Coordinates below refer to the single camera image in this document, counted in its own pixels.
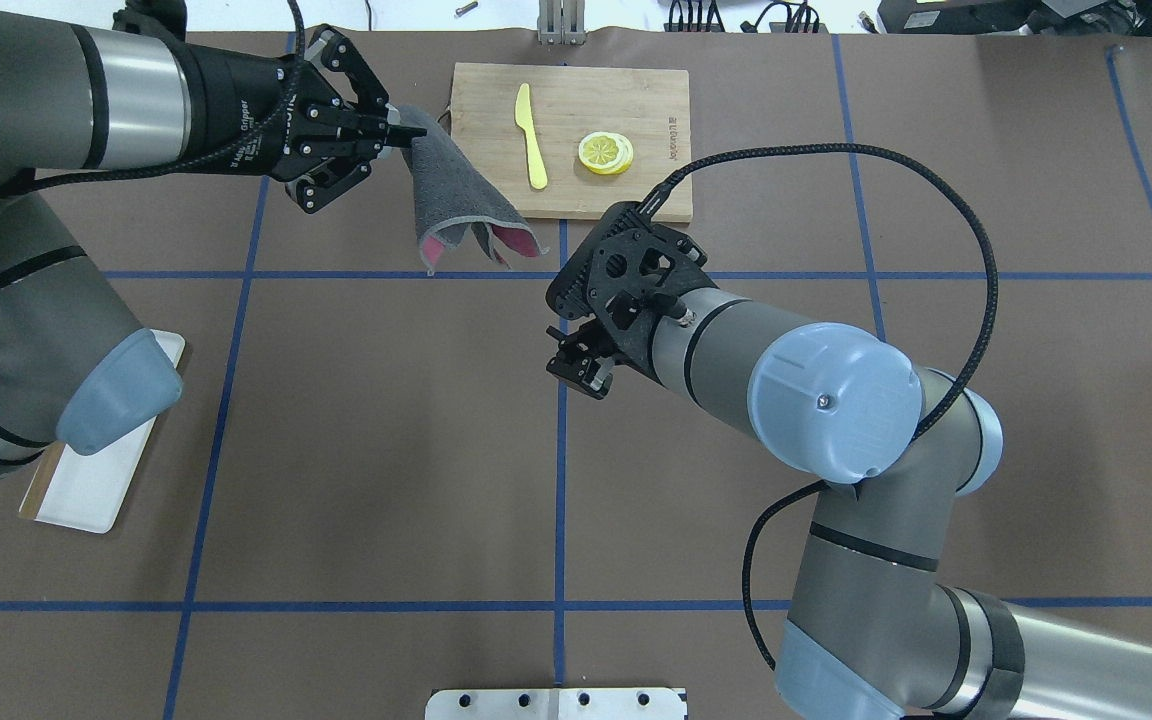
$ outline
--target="yellow knife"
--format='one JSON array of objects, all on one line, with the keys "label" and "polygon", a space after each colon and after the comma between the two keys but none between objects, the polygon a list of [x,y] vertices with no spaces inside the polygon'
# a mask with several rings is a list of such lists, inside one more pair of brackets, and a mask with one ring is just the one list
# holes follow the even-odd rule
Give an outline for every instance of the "yellow knife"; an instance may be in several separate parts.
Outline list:
[{"label": "yellow knife", "polygon": [[545,161],[540,159],[540,143],[536,142],[536,127],[531,124],[531,86],[522,83],[518,86],[518,99],[513,101],[513,122],[526,136],[526,181],[536,190],[545,190],[550,183],[545,174]]}]

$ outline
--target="lemon slice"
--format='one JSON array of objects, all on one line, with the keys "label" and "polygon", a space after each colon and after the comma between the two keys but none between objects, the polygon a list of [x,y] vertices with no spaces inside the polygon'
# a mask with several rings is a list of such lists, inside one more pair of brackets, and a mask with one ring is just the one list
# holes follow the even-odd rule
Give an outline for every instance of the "lemon slice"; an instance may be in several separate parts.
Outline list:
[{"label": "lemon slice", "polygon": [[630,169],[634,145],[621,132],[590,132],[579,142],[579,162],[599,176],[617,176]]}]

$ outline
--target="gray cloth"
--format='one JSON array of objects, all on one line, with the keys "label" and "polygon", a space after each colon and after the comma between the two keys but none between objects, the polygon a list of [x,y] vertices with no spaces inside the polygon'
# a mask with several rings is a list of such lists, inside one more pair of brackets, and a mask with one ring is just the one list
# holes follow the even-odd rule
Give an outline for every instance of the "gray cloth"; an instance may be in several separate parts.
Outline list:
[{"label": "gray cloth", "polygon": [[403,159],[411,168],[416,196],[416,247],[430,274],[444,250],[460,247],[470,232],[483,252],[507,268],[495,240],[524,258],[547,252],[536,242],[526,220],[473,168],[438,120],[412,105],[399,106],[397,113],[403,124],[429,131],[412,141],[411,150],[403,150]]}]

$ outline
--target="white bracket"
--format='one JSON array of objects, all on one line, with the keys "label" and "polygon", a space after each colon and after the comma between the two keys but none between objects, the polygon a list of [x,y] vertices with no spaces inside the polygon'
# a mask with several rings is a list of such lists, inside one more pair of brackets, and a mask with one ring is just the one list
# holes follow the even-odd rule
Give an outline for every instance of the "white bracket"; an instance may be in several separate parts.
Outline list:
[{"label": "white bracket", "polygon": [[687,720],[681,688],[439,691],[425,720]]},{"label": "white bracket", "polygon": [[585,0],[540,0],[540,45],[585,45]]}]

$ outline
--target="wooden cutting board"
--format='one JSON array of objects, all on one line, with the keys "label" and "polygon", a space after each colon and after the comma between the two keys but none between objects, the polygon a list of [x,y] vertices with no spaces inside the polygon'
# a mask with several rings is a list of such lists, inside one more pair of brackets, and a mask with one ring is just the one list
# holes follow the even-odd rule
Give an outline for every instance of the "wooden cutting board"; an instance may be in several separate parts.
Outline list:
[{"label": "wooden cutting board", "polygon": [[[536,137],[550,174],[545,190],[532,190],[526,182],[526,145],[513,123],[522,83],[531,85]],[[579,164],[576,147],[593,131],[630,138],[630,169],[597,176]],[[643,199],[691,161],[687,71],[456,63],[452,138],[525,218],[596,220],[613,202]],[[690,179],[673,191],[655,219],[691,222]]]}]

